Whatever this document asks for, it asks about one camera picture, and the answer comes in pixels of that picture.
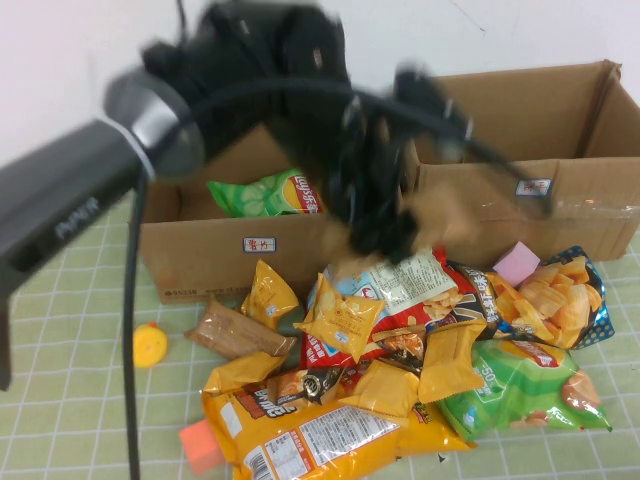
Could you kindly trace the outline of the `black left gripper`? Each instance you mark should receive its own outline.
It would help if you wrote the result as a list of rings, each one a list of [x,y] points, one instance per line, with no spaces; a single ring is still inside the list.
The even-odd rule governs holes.
[[[350,225],[356,253],[379,254],[397,265],[421,248],[432,220],[416,206],[400,206],[409,190],[405,147],[412,125],[393,113],[354,99],[345,109],[336,163],[326,186],[327,206]]]

